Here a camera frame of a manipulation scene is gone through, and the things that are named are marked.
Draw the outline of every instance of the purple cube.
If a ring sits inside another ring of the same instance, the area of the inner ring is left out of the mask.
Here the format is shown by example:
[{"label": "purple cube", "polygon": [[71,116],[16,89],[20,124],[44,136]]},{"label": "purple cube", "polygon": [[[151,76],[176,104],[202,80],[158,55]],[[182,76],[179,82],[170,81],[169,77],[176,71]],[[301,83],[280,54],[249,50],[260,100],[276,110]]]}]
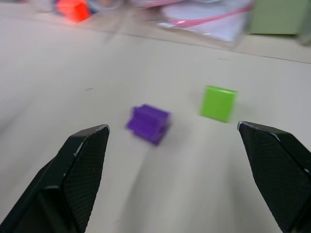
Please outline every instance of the purple cube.
[{"label": "purple cube", "polygon": [[133,108],[132,119],[127,128],[134,134],[158,145],[169,127],[170,113],[148,104]]}]

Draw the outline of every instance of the toy block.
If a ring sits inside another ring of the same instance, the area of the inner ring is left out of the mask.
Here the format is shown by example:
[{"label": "toy block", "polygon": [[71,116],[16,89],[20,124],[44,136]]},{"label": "toy block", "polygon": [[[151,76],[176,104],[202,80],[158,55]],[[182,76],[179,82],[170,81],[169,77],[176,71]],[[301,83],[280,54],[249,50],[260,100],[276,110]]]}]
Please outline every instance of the toy block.
[{"label": "toy block", "polygon": [[228,122],[237,92],[216,86],[207,86],[203,98],[201,115]]},{"label": "toy block", "polygon": [[84,0],[60,0],[57,3],[57,10],[76,23],[90,17],[90,11]]},{"label": "toy block", "polygon": [[170,113],[148,104],[134,107],[126,127],[135,135],[158,145],[169,127]]}]

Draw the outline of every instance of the white table surface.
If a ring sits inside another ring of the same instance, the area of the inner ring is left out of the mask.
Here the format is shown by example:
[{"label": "white table surface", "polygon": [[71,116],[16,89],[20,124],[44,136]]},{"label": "white table surface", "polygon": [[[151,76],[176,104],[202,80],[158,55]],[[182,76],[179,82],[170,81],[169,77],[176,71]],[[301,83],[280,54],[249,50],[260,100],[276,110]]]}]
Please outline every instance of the white table surface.
[{"label": "white table surface", "polygon": [[[0,16],[0,221],[69,135],[109,124],[87,233],[280,233],[236,127],[278,127],[311,149],[310,74],[305,63]],[[198,114],[208,84],[239,92],[229,123]],[[173,114],[159,147],[124,128],[144,103]]]}]

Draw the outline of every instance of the green cube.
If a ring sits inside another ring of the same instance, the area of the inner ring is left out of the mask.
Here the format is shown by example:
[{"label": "green cube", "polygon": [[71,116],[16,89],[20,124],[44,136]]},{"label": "green cube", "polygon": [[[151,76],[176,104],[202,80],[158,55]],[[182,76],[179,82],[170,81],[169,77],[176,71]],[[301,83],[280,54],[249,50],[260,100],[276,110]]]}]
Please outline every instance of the green cube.
[{"label": "green cube", "polygon": [[237,92],[216,86],[207,86],[201,115],[228,122]]}]

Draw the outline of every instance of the orange block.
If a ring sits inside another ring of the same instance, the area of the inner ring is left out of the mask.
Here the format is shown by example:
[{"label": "orange block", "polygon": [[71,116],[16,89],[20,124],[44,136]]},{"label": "orange block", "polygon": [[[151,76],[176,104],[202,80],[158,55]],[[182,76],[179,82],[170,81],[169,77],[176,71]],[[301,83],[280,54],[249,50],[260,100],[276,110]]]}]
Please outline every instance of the orange block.
[{"label": "orange block", "polygon": [[60,0],[56,7],[59,12],[76,23],[87,19],[91,15],[84,0]]}]

